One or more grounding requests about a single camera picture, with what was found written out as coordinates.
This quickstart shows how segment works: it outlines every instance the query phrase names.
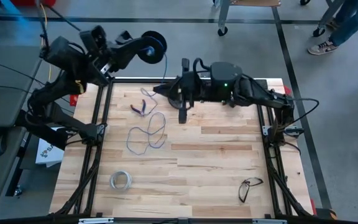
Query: wooden tabletop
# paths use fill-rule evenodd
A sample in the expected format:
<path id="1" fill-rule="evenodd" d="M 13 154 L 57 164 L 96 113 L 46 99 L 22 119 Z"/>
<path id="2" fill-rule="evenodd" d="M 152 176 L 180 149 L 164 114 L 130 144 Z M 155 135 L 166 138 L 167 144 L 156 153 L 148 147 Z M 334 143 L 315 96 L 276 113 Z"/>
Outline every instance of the wooden tabletop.
<path id="1" fill-rule="evenodd" d="M 281 79 L 267 79 L 267 82 L 269 88 L 284 91 Z M 167 120 L 165 144 L 160 149 L 148 148 L 145 154 L 138 156 L 126 146 L 128 131 L 135 126 L 147 129 L 151 115 L 140 117 L 130 110 L 130 105 L 141 108 L 144 99 L 148 112 L 154 102 L 144 96 L 140 88 L 151 90 L 152 86 L 113 86 L 92 213 L 103 212 L 105 217 L 152 218 L 263 218 L 264 214 L 273 214 L 256 106 L 230 108 L 220 103 L 196 102 L 188 111 L 187 123 L 178 124 L 178 110 L 172 108 L 166 98 L 155 95 L 158 105 L 152 114 L 161 112 Z M 97 88 L 90 86 L 80 96 L 75 118 L 91 122 L 96 92 Z M 156 115 L 150 130 L 155 131 L 161 125 L 162 117 Z M 159 137 L 156 134 L 151 140 Z M 293 139 L 287 141 L 296 144 Z M 129 147 L 140 153 L 146 145 L 147 135 L 133 131 Z M 311 213 L 299 152 L 291 146 L 283 146 L 281 151 L 288 187 Z M 51 212 L 61 208 L 78 186 L 84 153 L 85 146 L 81 144 L 66 148 Z M 132 186 L 127 191 L 110 186 L 110 176 L 118 170 L 132 176 Z M 251 187 L 246 202 L 242 203 L 238 199 L 239 186 L 249 177 L 261 178 L 264 183 Z M 278 198 L 285 211 L 279 189 Z"/>

